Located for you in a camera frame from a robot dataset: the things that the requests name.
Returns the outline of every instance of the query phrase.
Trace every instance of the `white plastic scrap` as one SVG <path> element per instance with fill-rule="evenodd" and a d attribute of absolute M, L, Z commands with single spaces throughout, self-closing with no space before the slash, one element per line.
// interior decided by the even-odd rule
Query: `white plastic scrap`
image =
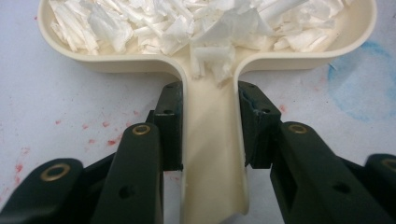
<path fill-rule="evenodd" d="M 194 77 L 212 73 L 218 83 L 232 76 L 235 48 L 317 50 L 334 18 L 353 0 L 49 0 L 50 25 L 74 52 L 100 54 L 110 44 L 126 53 L 190 51 Z"/>

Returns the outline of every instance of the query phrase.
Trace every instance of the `red paint stain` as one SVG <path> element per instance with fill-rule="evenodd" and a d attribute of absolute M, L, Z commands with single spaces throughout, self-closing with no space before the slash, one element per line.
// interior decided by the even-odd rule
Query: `red paint stain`
<path fill-rule="evenodd" d="M 3 198 L 8 195 L 8 192 L 9 192 L 9 188 L 3 189 L 3 191 L 0 194 L 0 202 L 2 202 Z"/>
<path fill-rule="evenodd" d="M 15 176 L 15 187 L 17 187 L 19 184 L 21 183 L 21 179 L 20 179 L 20 177 L 19 176 Z"/>
<path fill-rule="evenodd" d="M 325 84 L 327 82 L 327 77 L 321 77 L 319 82 L 320 84 Z"/>
<path fill-rule="evenodd" d="M 280 111 L 282 111 L 283 113 L 286 113 L 286 106 L 285 105 L 281 105 L 279 107 Z"/>
<path fill-rule="evenodd" d="M 106 128 L 106 127 L 108 127 L 108 126 L 110 125 L 110 123 L 109 123 L 109 122 L 107 122 L 107 121 L 105 121 L 105 122 L 103 122 L 103 123 L 102 123 L 102 125 L 103 125 L 103 127 L 105 127 L 105 128 Z"/>
<path fill-rule="evenodd" d="M 116 143 L 117 143 L 117 142 L 114 141 L 114 140 L 108 140 L 108 141 L 107 141 L 107 145 L 110 146 L 110 147 L 113 146 L 113 145 L 115 145 Z"/>
<path fill-rule="evenodd" d="M 29 152 L 30 152 L 30 148 L 29 147 L 23 147 L 21 154 L 22 155 L 27 155 L 27 154 L 29 154 Z"/>
<path fill-rule="evenodd" d="M 109 147 L 111 147 L 111 146 L 115 145 L 117 142 L 119 142 L 119 141 L 121 140 L 121 138 L 122 138 L 122 133 L 119 134 L 119 136 L 117 136 L 117 138 L 112 139 L 112 140 L 108 140 L 108 141 L 107 141 L 107 145 L 108 145 Z"/>
<path fill-rule="evenodd" d="M 169 179 L 173 180 L 173 181 L 176 181 L 176 182 L 180 180 L 180 178 L 177 177 L 177 176 L 170 176 Z"/>
<path fill-rule="evenodd" d="M 18 163 L 17 165 L 15 165 L 15 170 L 17 171 L 17 174 L 21 172 L 21 170 L 23 169 L 23 165 Z"/>

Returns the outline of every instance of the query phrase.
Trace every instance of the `blue paint stain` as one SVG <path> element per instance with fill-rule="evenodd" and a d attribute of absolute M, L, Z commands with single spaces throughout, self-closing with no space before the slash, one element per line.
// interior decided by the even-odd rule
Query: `blue paint stain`
<path fill-rule="evenodd" d="M 334 60 L 328 80 L 330 96 L 353 119 L 396 117 L 396 61 L 374 41 Z"/>

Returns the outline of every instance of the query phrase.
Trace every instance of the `red speck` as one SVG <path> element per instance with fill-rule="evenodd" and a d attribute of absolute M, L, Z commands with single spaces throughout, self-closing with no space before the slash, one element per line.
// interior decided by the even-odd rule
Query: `red speck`
<path fill-rule="evenodd" d="M 17 164 L 15 166 L 15 170 L 17 171 L 17 174 L 23 169 L 23 165 L 22 164 Z"/>
<path fill-rule="evenodd" d="M 3 191 L 1 192 L 1 198 L 3 198 L 4 196 L 6 196 L 9 192 L 9 188 L 3 189 Z"/>
<path fill-rule="evenodd" d="M 105 128 L 106 128 L 106 127 L 108 127 L 108 126 L 110 125 L 110 123 L 109 123 L 109 122 L 107 122 L 107 121 L 105 121 L 105 122 L 103 122 L 103 123 L 102 123 L 102 125 L 103 125 L 103 127 L 105 127 Z"/>
<path fill-rule="evenodd" d="M 116 144 L 116 143 L 117 143 L 117 142 L 114 141 L 114 140 L 108 140 L 108 141 L 107 141 L 107 145 L 110 146 L 110 147 L 113 146 L 113 145 Z"/>
<path fill-rule="evenodd" d="M 321 77 L 319 82 L 320 82 L 320 84 L 325 84 L 327 82 L 327 78 Z"/>
<path fill-rule="evenodd" d="M 169 176 L 171 181 L 174 181 L 176 184 L 180 185 L 180 177 L 178 176 Z"/>
<path fill-rule="evenodd" d="M 19 176 L 15 176 L 15 186 L 18 186 L 21 183 L 21 179 Z"/>
<path fill-rule="evenodd" d="M 27 155 L 30 152 L 30 148 L 29 147 L 23 147 L 22 148 L 22 154 L 23 155 Z"/>
<path fill-rule="evenodd" d="M 280 111 L 282 111 L 283 113 L 286 113 L 286 106 L 285 105 L 281 105 L 279 107 Z"/>

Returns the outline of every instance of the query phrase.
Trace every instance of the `screw hole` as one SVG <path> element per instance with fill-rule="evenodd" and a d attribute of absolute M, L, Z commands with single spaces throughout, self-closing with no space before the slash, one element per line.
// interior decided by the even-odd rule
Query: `screw hole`
<path fill-rule="evenodd" d="M 268 114 L 268 113 L 271 112 L 271 110 L 270 110 L 270 109 L 264 108 L 264 109 L 262 109 L 262 112 L 263 112 L 264 114 Z"/>
<path fill-rule="evenodd" d="M 307 133 L 308 130 L 300 124 L 291 124 L 289 126 L 289 130 L 293 133 Z"/>
<path fill-rule="evenodd" d="M 41 173 L 41 180 L 50 182 L 54 181 L 57 179 L 62 178 L 64 175 L 67 175 L 70 171 L 70 166 L 66 163 L 58 163 L 55 165 L 52 165 L 49 167 L 47 170 L 45 170 L 43 173 Z"/>
<path fill-rule="evenodd" d="M 132 129 L 132 133 L 141 135 L 141 134 L 149 133 L 150 130 L 151 129 L 148 125 L 139 125 Z"/>
<path fill-rule="evenodd" d="M 350 187 L 343 182 L 336 182 L 335 184 L 332 185 L 332 188 L 340 193 L 344 193 L 344 194 L 350 193 Z"/>

